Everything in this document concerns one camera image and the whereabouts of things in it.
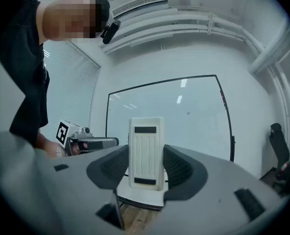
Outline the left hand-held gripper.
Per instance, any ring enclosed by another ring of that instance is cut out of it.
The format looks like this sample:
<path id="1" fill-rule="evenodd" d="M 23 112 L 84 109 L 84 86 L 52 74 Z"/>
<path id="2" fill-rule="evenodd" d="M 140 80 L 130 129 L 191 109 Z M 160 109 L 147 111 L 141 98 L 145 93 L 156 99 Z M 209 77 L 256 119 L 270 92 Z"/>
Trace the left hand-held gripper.
<path id="1" fill-rule="evenodd" d="M 66 156 L 74 155 L 74 143 L 78 143 L 80 150 L 102 150 L 119 145 L 118 138 L 93 138 L 88 127 L 63 119 L 59 122 L 56 139 L 64 148 Z"/>

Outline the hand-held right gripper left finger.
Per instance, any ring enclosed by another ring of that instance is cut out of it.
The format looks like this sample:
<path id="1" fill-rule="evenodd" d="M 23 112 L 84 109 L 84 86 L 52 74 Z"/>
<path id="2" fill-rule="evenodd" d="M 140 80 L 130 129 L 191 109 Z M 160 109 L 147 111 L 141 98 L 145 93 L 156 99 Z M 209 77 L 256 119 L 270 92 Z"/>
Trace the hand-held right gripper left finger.
<path id="1" fill-rule="evenodd" d="M 125 145 L 91 162 L 88 178 L 101 189 L 117 189 L 129 165 L 129 147 Z"/>

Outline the glossy white panel surface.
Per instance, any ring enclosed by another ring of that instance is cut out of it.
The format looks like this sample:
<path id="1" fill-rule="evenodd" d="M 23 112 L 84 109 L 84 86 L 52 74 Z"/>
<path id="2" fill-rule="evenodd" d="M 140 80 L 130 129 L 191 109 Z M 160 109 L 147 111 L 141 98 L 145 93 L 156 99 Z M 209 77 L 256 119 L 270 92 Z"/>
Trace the glossy white panel surface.
<path id="1" fill-rule="evenodd" d="M 105 135 L 128 144 L 131 118 L 163 117 L 165 142 L 234 160 L 231 121 L 216 75 L 169 79 L 108 95 Z"/>

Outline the white ceiling air vent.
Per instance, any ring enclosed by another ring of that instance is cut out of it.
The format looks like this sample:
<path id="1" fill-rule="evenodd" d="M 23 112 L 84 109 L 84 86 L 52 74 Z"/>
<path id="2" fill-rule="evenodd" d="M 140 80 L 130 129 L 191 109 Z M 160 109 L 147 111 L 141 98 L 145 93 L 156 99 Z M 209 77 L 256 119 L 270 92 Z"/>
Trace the white ceiling air vent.
<path id="1" fill-rule="evenodd" d="M 152 4 L 160 4 L 166 3 L 168 4 L 168 0 L 132 0 L 130 2 L 124 3 L 123 5 L 114 8 L 111 13 L 113 19 L 117 19 L 126 13 L 132 12 L 135 9 L 139 9 L 141 7 L 152 5 Z"/>

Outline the person's left forearm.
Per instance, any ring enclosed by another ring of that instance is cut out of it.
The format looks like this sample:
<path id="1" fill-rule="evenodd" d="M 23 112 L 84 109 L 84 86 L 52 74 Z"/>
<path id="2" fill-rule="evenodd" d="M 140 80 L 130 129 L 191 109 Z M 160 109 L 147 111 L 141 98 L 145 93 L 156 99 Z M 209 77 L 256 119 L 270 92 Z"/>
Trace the person's left forearm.
<path id="1" fill-rule="evenodd" d="M 59 143 L 47 139 L 43 134 L 41 134 L 40 130 L 37 134 L 35 147 L 44 150 L 52 159 L 66 156 L 64 148 Z"/>

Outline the person's black shirt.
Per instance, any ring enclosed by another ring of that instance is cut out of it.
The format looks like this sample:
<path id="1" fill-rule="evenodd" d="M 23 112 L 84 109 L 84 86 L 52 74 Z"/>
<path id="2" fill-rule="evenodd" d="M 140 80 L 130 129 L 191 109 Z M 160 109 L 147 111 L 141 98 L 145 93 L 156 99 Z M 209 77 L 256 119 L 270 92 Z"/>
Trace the person's black shirt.
<path id="1" fill-rule="evenodd" d="M 49 73 L 36 24 L 38 0 L 0 0 L 0 62 L 25 94 L 10 132 L 35 146 L 48 123 Z"/>

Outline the white rectangular plastic device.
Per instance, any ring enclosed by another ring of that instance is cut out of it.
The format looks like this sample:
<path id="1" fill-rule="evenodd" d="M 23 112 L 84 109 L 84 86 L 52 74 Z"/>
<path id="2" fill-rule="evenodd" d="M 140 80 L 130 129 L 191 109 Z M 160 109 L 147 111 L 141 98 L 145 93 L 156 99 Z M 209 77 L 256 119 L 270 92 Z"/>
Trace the white rectangular plastic device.
<path id="1" fill-rule="evenodd" d="M 165 125 L 163 117 L 133 117 L 129 121 L 129 186 L 162 191 Z"/>

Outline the person's left hand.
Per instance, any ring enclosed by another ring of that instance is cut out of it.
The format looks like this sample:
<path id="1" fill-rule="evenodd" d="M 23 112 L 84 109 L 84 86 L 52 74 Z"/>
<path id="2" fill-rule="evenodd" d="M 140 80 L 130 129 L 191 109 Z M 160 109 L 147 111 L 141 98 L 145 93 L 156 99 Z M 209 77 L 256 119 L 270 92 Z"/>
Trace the person's left hand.
<path id="1" fill-rule="evenodd" d="M 83 149 L 79 148 L 78 143 L 72 143 L 71 153 L 73 156 L 79 155 L 82 152 L 82 150 L 88 149 L 87 143 L 81 142 L 80 144 L 84 147 Z"/>

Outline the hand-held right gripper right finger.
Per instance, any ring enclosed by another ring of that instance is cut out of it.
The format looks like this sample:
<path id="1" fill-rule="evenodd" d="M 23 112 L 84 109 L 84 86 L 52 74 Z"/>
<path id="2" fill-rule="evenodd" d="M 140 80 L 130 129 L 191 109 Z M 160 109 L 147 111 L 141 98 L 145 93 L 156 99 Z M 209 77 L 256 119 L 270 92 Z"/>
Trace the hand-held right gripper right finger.
<path id="1" fill-rule="evenodd" d="M 164 201 L 185 201 L 195 196 L 207 183 L 208 172 L 198 160 L 164 146 L 164 168 L 168 176 L 168 190 Z"/>

